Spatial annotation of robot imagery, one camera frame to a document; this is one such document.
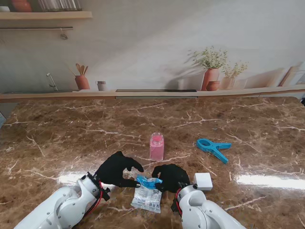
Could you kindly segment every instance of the black glove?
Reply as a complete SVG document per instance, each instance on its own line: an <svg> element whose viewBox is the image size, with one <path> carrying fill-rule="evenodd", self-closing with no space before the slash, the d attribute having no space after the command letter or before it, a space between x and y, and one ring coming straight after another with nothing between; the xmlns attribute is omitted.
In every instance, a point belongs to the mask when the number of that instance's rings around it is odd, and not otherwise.
<svg viewBox="0 0 305 229"><path fill-rule="evenodd" d="M139 162L131 157L125 157L121 151L111 155L95 172L97 179L102 183L116 185L119 187L140 187L141 184L135 180L123 178L124 169L131 171L135 167L140 172L144 172Z"/></svg>
<svg viewBox="0 0 305 229"><path fill-rule="evenodd" d="M170 191L176 193L180 188L179 182L190 184L186 171L177 165L157 166L152 172L152 177L158 178L159 173L161 173L159 179L163 182L156 183L155 186L161 192Z"/></svg>

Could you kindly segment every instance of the wooden utensil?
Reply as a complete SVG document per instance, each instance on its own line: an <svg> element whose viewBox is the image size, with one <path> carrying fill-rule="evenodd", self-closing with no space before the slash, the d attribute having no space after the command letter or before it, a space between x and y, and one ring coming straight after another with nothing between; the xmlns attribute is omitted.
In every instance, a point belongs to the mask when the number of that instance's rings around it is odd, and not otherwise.
<svg viewBox="0 0 305 229"><path fill-rule="evenodd" d="M79 71L79 73L81 74L81 66L78 63L76 64L76 68Z"/></svg>
<svg viewBox="0 0 305 229"><path fill-rule="evenodd" d="M86 67L86 69L85 69L85 71L84 71L84 75L86 74L87 70L88 70L88 66Z"/></svg>
<svg viewBox="0 0 305 229"><path fill-rule="evenodd" d="M84 71L85 71L85 66L82 65L82 66L81 66L81 75L84 75Z"/></svg>

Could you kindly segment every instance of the blue clamp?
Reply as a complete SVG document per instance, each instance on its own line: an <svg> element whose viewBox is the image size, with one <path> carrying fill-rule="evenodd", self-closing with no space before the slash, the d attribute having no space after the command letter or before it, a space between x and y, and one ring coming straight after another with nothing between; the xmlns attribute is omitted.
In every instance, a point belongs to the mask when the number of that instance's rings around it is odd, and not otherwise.
<svg viewBox="0 0 305 229"><path fill-rule="evenodd" d="M204 152L210 152L224 164L227 164L229 161L219 149L229 149L232 143L214 143L208 139L202 138L197 140L197 147Z"/></svg>

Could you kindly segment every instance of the faucet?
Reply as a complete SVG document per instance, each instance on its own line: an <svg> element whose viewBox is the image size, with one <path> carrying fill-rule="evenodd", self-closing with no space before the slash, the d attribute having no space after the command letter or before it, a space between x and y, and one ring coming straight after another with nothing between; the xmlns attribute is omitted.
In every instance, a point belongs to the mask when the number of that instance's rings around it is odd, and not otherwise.
<svg viewBox="0 0 305 229"><path fill-rule="evenodd" d="M48 78L49 81L53 84L53 85L49 84L49 87L52 87L53 90L57 92L57 91L58 91L58 88L57 88L57 86L56 86L56 84L55 84L55 82L54 82L54 80L53 80L53 78L52 78L52 76L51 76L50 73L47 74L47 78Z"/></svg>

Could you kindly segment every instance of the hook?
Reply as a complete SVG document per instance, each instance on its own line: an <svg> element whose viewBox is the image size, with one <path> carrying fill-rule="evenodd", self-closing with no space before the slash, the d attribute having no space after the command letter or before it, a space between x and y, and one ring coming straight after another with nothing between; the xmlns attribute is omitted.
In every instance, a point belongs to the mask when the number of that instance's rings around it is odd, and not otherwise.
<svg viewBox="0 0 305 229"><path fill-rule="evenodd" d="M62 38L63 40L67 40L67 39L68 39L68 36L64 33L64 31L62 30L62 28L61 28L61 38Z"/></svg>

